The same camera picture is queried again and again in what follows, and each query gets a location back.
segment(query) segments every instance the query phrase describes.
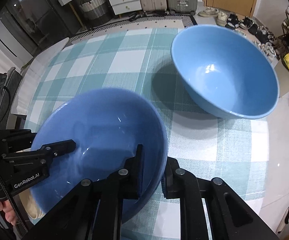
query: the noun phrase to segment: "dark blue bowl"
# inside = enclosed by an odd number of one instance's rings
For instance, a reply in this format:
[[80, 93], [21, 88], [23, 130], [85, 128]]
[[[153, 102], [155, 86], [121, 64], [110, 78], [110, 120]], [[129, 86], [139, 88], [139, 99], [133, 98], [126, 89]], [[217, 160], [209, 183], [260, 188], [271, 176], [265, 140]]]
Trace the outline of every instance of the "dark blue bowl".
[[145, 98], [122, 89], [91, 90], [76, 96], [49, 116], [32, 150], [73, 139], [74, 152], [54, 158], [50, 177], [31, 188], [47, 213], [82, 179], [97, 181], [121, 169], [143, 145], [142, 195], [124, 200], [122, 221], [137, 214], [161, 181], [167, 161], [167, 134], [157, 110]]
[[173, 40], [171, 56], [193, 101], [210, 114], [259, 119], [277, 105], [279, 85], [271, 64], [230, 29], [187, 28]]

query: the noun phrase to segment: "table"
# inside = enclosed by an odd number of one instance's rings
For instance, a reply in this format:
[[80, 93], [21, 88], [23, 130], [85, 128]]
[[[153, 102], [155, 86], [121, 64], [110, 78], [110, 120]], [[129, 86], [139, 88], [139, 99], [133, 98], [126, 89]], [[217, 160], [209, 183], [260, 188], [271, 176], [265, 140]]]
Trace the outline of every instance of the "table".
[[[134, 91], [150, 100], [161, 115], [168, 156], [197, 177], [221, 177], [259, 213], [269, 157], [267, 121], [217, 118], [191, 100], [170, 54], [179, 31], [131, 30], [64, 48], [46, 68], [25, 128], [39, 131], [55, 109], [90, 89]], [[122, 235], [130, 239], [179, 239], [179, 200], [165, 199], [159, 186], [147, 205], [122, 227]]]

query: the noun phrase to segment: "silver bolt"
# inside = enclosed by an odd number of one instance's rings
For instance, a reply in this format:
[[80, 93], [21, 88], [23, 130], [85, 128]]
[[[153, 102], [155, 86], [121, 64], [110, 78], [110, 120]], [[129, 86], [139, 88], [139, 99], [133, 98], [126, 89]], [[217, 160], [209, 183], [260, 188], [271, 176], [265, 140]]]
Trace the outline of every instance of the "silver bolt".
[[179, 174], [179, 175], [184, 175], [185, 172], [186, 171], [184, 169], [182, 169], [182, 168], [176, 169], [176, 173]]
[[121, 169], [121, 170], [118, 171], [118, 173], [119, 173], [120, 175], [124, 176], [124, 175], [127, 175], [127, 174], [128, 174], [128, 170], [126, 170], [126, 169]]
[[89, 186], [91, 184], [91, 181], [89, 179], [83, 179], [81, 181], [81, 185], [85, 186]]
[[221, 178], [214, 178], [212, 181], [213, 181], [214, 184], [216, 184], [216, 185], [221, 185], [222, 182], [223, 182]]

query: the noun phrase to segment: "green and white plaid tablecloth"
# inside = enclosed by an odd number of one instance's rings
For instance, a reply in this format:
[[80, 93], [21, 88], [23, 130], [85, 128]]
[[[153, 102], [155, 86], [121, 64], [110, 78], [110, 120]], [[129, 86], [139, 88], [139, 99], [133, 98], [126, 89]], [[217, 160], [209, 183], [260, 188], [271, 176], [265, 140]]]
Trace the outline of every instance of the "green and white plaid tablecloth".
[[[25, 128], [38, 132], [60, 105], [90, 89], [134, 91], [158, 109], [170, 157], [197, 177], [221, 177], [259, 213], [269, 157], [267, 122], [220, 119], [191, 100], [171, 60], [178, 31], [119, 32], [64, 48], [41, 79]], [[199, 52], [193, 56], [198, 59]], [[159, 186], [139, 214], [123, 225], [122, 234], [131, 239], [179, 239], [179, 200], [166, 200]]]

